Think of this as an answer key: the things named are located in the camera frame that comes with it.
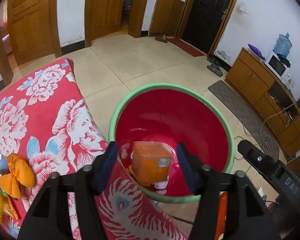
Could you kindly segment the yellow foam fruit net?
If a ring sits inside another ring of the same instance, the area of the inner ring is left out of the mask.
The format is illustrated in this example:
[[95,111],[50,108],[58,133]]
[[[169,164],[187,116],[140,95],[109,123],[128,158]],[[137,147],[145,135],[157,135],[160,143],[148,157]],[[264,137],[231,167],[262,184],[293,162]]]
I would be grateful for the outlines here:
[[0,193],[0,224],[2,224],[3,215],[8,215],[14,219],[19,219],[9,196]]

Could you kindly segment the purple cloth on cabinet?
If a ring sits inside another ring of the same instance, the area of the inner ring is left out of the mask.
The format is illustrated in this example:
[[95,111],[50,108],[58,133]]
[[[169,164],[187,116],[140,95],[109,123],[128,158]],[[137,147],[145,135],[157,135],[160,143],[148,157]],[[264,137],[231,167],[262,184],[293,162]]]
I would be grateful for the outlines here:
[[263,58],[263,54],[257,47],[253,46],[252,44],[248,44],[248,47],[256,56]]

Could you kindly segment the red basin green rim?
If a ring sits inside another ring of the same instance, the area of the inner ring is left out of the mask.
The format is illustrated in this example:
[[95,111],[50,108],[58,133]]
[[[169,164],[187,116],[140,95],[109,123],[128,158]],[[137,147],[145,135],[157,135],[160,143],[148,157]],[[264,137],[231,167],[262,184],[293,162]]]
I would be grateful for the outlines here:
[[218,178],[207,178],[195,196],[186,185],[177,159],[182,142],[189,154],[216,172],[229,173],[235,157],[232,131],[222,113],[202,95],[171,83],[152,83],[127,94],[116,107],[109,125],[109,140],[118,145],[119,163],[127,171],[136,141],[161,142],[172,151],[165,194],[137,183],[147,198],[169,204],[219,204]]

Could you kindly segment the dark entrance door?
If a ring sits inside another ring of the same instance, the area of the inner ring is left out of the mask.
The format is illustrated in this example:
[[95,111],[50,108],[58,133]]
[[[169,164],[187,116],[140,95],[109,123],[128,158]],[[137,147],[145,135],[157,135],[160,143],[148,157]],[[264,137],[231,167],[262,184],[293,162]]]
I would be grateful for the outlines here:
[[182,39],[208,53],[230,0],[194,0]]

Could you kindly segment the blue water jug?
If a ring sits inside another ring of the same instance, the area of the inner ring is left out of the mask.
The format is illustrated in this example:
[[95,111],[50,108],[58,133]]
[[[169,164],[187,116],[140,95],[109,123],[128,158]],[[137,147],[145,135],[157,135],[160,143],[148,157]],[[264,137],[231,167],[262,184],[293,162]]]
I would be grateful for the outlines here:
[[286,35],[280,34],[275,47],[273,49],[273,52],[277,55],[282,55],[284,57],[287,57],[291,48],[292,48],[292,43],[289,39],[290,34],[286,33]]

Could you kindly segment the wooden tv cabinet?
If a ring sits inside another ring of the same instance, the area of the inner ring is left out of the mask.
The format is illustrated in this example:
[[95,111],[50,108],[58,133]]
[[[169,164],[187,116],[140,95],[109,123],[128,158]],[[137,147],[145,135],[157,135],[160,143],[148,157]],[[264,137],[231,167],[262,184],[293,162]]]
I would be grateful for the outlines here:
[[246,48],[225,79],[263,118],[286,158],[295,157],[300,150],[300,108],[282,82]]

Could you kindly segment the wooden door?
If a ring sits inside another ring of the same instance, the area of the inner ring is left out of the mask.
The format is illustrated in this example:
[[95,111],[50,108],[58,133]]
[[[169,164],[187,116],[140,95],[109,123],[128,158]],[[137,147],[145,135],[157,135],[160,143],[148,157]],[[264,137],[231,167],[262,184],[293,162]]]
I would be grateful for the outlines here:
[[17,65],[53,53],[49,0],[8,0],[7,18]]
[[121,29],[123,0],[92,0],[91,38],[97,39]]

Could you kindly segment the left wooden door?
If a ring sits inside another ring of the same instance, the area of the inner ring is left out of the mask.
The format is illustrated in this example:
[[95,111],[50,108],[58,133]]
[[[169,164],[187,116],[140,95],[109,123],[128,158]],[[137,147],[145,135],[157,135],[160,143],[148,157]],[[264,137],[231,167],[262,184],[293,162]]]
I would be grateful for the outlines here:
[[8,0],[7,18],[17,65],[53,53],[49,0]]

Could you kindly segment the dark slippers by wall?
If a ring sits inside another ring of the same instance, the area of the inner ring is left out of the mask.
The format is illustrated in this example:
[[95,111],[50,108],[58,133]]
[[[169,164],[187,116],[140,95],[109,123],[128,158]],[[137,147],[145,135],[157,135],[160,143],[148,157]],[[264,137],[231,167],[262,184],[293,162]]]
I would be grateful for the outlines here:
[[210,62],[210,65],[207,66],[207,69],[216,74],[218,77],[223,76],[223,72],[221,70],[221,64],[213,57],[207,57],[207,61]]

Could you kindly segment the crumpled white tissue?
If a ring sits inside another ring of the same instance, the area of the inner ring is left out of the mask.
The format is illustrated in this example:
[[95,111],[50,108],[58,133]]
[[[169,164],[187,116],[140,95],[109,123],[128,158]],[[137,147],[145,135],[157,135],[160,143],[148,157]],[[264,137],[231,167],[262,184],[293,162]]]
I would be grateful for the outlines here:
[[167,193],[168,181],[158,181],[154,183],[155,193],[165,195]]

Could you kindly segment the red door mat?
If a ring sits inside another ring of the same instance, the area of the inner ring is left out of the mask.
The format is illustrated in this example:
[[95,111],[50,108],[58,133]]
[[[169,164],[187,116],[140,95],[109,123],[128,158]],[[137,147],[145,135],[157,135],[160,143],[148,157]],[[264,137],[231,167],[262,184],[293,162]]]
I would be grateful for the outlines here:
[[199,56],[205,56],[206,55],[205,53],[203,53],[199,49],[191,46],[190,44],[184,42],[183,40],[181,40],[179,38],[168,38],[167,40],[168,40],[168,42],[174,44],[175,46],[177,46],[181,50],[183,50],[186,53],[188,53],[189,55],[191,55],[192,57],[199,57]]

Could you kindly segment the red floral tablecloth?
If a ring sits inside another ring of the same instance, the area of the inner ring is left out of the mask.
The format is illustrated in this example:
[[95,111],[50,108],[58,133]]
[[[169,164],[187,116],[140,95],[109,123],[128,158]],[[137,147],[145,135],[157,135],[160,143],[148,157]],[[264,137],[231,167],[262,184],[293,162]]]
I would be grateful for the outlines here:
[[[49,175],[72,174],[92,164],[106,147],[76,83],[71,59],[40,68],[0,93],[0,157],[18,154],[35,176],[32,187],[20,186],[21,198],[12,200],[17,217],[3,215],[3,229],[16,239]],[[186,239],[120,164],[95,203],[109,239]]]

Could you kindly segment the orange cloth bundle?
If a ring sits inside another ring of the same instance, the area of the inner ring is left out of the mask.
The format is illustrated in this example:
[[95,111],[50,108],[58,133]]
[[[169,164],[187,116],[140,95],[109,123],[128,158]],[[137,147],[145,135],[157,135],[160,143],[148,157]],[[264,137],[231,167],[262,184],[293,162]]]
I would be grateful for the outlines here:
[[0,188],[10,197],[20,200],[20,185],[33,187],[35,175],[27,162],[18,154],[11,153],[7,157],[9,173],[0,176]]

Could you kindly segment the grey floor mat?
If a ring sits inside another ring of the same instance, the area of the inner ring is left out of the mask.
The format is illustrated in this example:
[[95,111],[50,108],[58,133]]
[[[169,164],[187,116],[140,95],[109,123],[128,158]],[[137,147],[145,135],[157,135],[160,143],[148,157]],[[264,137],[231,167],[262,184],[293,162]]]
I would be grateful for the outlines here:
[[236,116],[266,155],[279,159],[280,149],[269,128],[262,124],[260,116],[230,86],[224,81],[217,81],[208,90]]

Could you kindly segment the brown shoe near doorway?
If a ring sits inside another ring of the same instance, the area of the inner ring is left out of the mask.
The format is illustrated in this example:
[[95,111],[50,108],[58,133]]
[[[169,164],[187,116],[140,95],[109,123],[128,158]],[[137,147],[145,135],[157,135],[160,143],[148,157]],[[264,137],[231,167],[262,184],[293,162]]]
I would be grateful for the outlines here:
[[162,43],[167,43],[168,42],[168,40],[167,40],[167,38],[164,34],[157,35],[155,37],[155,40],[158,41],[158,42],[162,42]]

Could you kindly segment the low wooden wall panel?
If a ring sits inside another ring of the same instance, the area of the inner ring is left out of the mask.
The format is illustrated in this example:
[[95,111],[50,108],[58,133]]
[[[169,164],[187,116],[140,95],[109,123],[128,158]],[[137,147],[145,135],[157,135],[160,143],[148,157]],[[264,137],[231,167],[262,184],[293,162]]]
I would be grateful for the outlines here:
[[181,0],[157,0],[149,28],[149,36],[164,34],[175,37],[184,12]]

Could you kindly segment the brown cardboard box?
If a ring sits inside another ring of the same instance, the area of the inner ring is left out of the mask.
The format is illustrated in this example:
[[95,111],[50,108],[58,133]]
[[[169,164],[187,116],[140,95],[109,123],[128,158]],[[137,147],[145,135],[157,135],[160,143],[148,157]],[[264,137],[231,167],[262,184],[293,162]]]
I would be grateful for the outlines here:
[[173,153],[166,144],[136,141],[133,144],[131,159],[129,171],[142,186],[168,180]]

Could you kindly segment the middle wooden door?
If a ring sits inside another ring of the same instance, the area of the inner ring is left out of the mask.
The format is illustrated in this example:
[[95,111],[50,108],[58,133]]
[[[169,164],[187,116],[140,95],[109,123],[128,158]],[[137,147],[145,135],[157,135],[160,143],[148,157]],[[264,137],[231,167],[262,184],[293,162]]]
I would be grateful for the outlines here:
[[121,29],[123,0],[92,0],[91,38],[97,39]]

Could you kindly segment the white microwave oven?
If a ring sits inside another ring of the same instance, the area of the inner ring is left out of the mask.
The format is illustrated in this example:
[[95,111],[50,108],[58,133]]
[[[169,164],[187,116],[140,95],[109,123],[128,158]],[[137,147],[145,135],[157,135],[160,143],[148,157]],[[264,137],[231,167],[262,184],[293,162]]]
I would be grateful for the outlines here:
[[273,50],[266,58],[267,67],[281,80],[282,83],[287,82],[290,71],[290,61],[283,55],[277,55]]

